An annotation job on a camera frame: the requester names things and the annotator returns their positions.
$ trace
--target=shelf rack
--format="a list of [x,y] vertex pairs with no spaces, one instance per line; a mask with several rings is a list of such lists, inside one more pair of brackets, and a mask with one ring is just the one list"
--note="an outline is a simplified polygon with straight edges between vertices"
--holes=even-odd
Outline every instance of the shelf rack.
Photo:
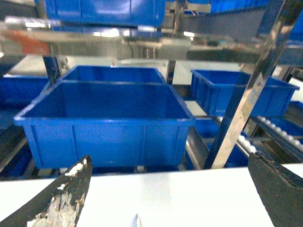
[[[180,26],[188,20],[183,16],[185,2],[177,1],[173,28],[162,31],[145,26],[114,28],[8,17],[5,22],[0,22],[0,52],[13,56],[35,54],[51,57],[51,84],[58,76],[55,58],[60,55],[119,60],[165,59],[169,60],[168,73],[171,75],[176,60],[242,63],[242,70],[250,72],[251,77],[245,81],[247,87],[243,95],[233,95],[204,166],[222,168],[275,66],[303,66],[303,43],[288,40],[303,9],[303,1],[270,0],[255,31],[256,36],[245,40],[228,35],[203,34],[201,27],[196,27],[198,32],[195,33],[190,27],[185,30]],[[197,25],[201,17],[191,17],[190,20]]]

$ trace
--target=metal post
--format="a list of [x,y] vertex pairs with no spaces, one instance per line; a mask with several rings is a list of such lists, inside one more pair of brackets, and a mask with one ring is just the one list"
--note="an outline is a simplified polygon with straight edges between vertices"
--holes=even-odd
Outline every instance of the metal post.
[[46,67],[46,72],[51,86],[56,83],[56,80],[60,77],[60,67],[57,58],[43,57],[43,61]]
[[[227,107],[218,135],[214,141],[205,168],[223,168],[246,123],[257,99],[273,72],[285,42],[303,8],[302,0],[282,0],[276,20],[266,39],[242,97],[235,91]],[[238,84],[245,83],[240,77]]]
[[167,77],[166,81],[168,84],[172,84],[172,81],[174,79],[174,72],[176,67],[176,61],[169,61],[167,66]]
[[174,33],[176,33],[179,29],[180,17],[184,15],[186,4],[187,4],[187,0],[176,0],[176,8],[175,8],[174,19],[172,24]]

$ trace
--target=orange object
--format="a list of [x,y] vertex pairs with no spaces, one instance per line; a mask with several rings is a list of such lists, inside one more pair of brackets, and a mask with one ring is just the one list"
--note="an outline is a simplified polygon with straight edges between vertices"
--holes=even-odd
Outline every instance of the orange object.
[[4,37],[21,44],[23,54],[49,55],[48,44],[28,37],[20,31],[5,31],[1,33]]

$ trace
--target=white table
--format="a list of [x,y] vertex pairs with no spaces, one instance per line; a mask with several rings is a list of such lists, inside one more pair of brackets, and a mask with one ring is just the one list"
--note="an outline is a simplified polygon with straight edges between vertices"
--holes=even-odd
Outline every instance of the white table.
[[[287,165],[303,176],[303,165]],[[0,220],[52,180],[0,182]],[[92,177],[79,227],[272,227],[247,168]]]

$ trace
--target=blue plastic crate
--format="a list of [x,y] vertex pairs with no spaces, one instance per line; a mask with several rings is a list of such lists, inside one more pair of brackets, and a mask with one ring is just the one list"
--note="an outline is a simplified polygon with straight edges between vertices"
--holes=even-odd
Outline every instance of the blue plastic crate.
[[165,14],[165,0],[44,0],[50,19],[67,22],[146,25],[160,27]]
[[0,79],[0,106],[25,107],[47,83],[48,77],[5,75]]
[[38,168],[178,165],[194,122],[172,87],[115,82],[59,83],[15,116]]
[[[215,138],[218,134],[219,126],[212,119],[197,119],[195,128],[199,135],[203,139],[212,139]],[[206,143],[206,146],[210,150],[212,148],[213,143]],[[186,153],[187,158],[187,169],[194,169],[190,161],[190,157]],[[235,146],[229,156],[224,167],[244,167],[248,165],[247,157]]]
[[268,0],[212,0],[211,12],[225,12],[249,7],[261,7],[268,4]]
[[[246,85],[237,85],[241,72],[191,70],[190,93],[209,116],[224,116],[236,89],[242,95]],[[251,116],[282,116],[299,87],[270,77],[251,112]]]
[[166,83],[157,69],[117,66],[76,66],[64,80]]

